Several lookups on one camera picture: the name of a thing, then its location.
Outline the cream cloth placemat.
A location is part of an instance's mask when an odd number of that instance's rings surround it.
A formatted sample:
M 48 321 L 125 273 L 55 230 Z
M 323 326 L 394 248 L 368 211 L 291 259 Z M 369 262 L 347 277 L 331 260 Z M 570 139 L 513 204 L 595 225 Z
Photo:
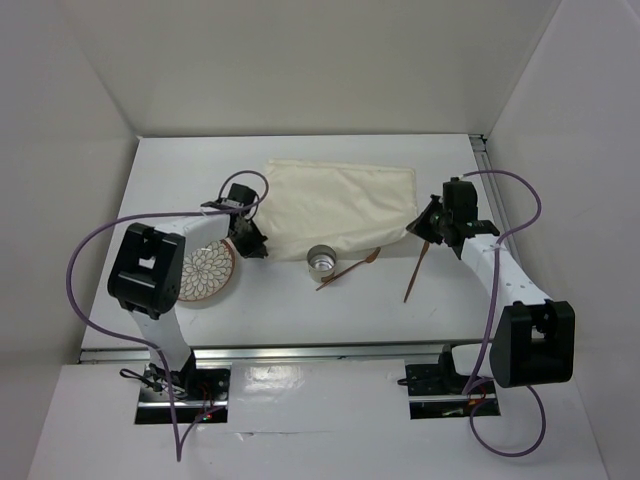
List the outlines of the cream cloth placemat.
M 411 168 L 271 159 L 265 176 L 255 223 L 273 261 L 302 260 L 320 244 L 340 256 L 384 247 L 418 215 Z

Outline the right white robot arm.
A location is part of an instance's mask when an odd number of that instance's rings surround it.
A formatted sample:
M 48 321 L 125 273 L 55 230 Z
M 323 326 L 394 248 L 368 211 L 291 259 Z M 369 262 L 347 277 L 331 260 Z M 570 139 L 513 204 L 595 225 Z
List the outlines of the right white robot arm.
M 480 369 L 489 360 L 490 377 L 502 388 L 564 383 L 574 367 L 575 311 L 567 301 L 555 301 L 533 283 L 505 248 L 506 239 L 532 226 L 542 213 L 539 194 L 522 177 L 533 195 L 536 211 L 525 223 L 504 233 L 478 216 L 478 194 L 471 173 L 453 177 L 433 195 L 426 209 L 406 230 L 428 244 L 446 244 L 484 286 L 489 311 L 472 370 L 460 358 L 436 369 L 441 388 L 470 392 Z

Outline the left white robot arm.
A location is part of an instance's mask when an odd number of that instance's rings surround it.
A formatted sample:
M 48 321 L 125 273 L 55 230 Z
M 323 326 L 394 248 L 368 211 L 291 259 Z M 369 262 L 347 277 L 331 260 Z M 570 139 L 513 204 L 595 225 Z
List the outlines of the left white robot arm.
M 149 350 L 150 370 L 176 399 L 196 390 L 196 360 L 177 320 L 184 259 L 213 241 L 230 240 L 244 258 L 268 256 L 263 235 L 250 212 L 259 196 L 234 183 L 228 194 L 202 205 L 194 216 L 182 216 L 157 226 L 133 223 L 125 231 L 107 290 L 130 313 Z

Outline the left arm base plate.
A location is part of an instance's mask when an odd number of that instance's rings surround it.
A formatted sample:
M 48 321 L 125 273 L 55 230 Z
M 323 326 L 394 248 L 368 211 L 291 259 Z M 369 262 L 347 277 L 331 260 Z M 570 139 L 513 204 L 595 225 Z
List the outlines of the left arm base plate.
M 123 368 L 119 375 L 140 384 L 134 420 L 136 425 L 171 423 L 168 386 L 164 379 L 154 376 L 149 366 L 144 368 L 142 374 Z M 188 387 L 174 386 L 177 423 L 191 424 L 199 416 L 201 423 L 226 423 L 230 380 L 230 367 L 197 369 Z

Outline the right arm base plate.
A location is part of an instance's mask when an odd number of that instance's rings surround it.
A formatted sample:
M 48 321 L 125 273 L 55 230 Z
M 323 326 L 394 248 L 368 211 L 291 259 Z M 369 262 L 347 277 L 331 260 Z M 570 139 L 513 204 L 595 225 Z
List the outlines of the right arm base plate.
M 489 382 L 463 394 L 466 381 L 466 377 L 436 364 L 407 364 L 396 383 L 406 389 L 412 420 L 464 418 L 474 408 L 480 417 L 500 416 L 494 384 Z

